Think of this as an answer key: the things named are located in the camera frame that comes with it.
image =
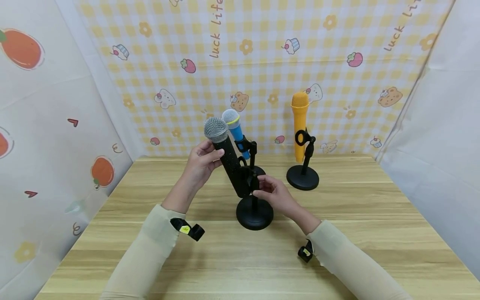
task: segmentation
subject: sleeve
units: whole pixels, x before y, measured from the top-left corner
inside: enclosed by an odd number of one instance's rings
[[[140,233],[113,271],[100,300],[144,300],[163,263],[170,255],[179,232],[170,224],[184,214],[157,204],[146,218]]]
[[[371,257],[324,220],[307,236],[313,253],[359,300],[411,300],[412,297]]]

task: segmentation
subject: microphone holder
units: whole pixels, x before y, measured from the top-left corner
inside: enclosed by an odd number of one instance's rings
[[[257,142],[253,141],[250,142],[245,138],[245,135],[243,136],[243,139],[241,141],[235,141],[235,144],[237,145],[237,149],[240,150],[239,145],[242,146],[243,152],[248,151],[250,153],[250,169],[253,170],[255,173],[257,173],[258,176],[260,175],[265,175],[265,171],[255,165],[255,155],[257,154]],[[244,165],[247,165],[247,161],[245,160],[244,157],[239,157],[239,160],[243,162]]]
[[[239,160],[243,162],[244,166],[241,167],[242,172],[248,182],[250,187],[250,192],[260,189],[260,183],[258,181],[257,170],[261,172],[261,175],[264,175],[265,172],[255,166],[255,155],[257,154],[257,143],[249,142],[243,137],[241,142],[235,142],[236,144],[242,143],[244,149],[250,151],[250,166],[247,167],[247,162],[242,156],[239,157]],[[240,200],[237,205],[237,220],[245,228],[249,230],[262,230],[266,228],[273,220],[273,208],[270,204],[263,200],[258,199],[253,195],[248,195],[247,197]]]
[[[303,139],[300,142],[299,136],[302,135]],[[287,181],[296,189],[302,191],[311,191],[318,186],[320,179],[318,178],[317,172],[314,169],[308,166],[310,163],[310,158],[314,152],[314,146],[316,138],[308,134],[307,129],[299,130],[295,134],[295,142],[299,146],[305,145],[307,142],[307,148],[305,149],[305,159],[303,160],[303,165],[296,165],[288,169],[287,171]]]

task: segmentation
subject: yellow microphone grille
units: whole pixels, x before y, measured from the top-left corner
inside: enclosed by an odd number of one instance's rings
[[[299,92],[292,97],[292,107],[302,108],[308,105],[308,95],[304,92]]]

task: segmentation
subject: checkered backdrop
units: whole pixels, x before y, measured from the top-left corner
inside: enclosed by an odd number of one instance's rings
[[[310,88],[316,152],[375,157],[452,3],[79,0],[76,7],[149,155],[187,154],[204,139],[205,119],[232,105],[260,152],[293,152],[291,98]]]

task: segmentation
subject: blue microphone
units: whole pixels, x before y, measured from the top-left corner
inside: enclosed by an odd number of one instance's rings
[[[223,119],[223,121],[225,121],[225,123],[227,123],[228,129],[230,130],[230,133],[232,134],[233,139],[236,142],[242,141],[243,140],[243,133],[242,133],[241,127],[240,127],[240,115],[239,115],[239,113],[237,113],[237,111],[234,110],[234,109],[227,109],[223,112],[222,119]],[[242,151],[243,146],[241,144],[237,144],[237,147],[240,150],[243,158],[245,158],[245,159],[250,158],[250,154],[248,153],[248,151],[244,151],[244,152]]]

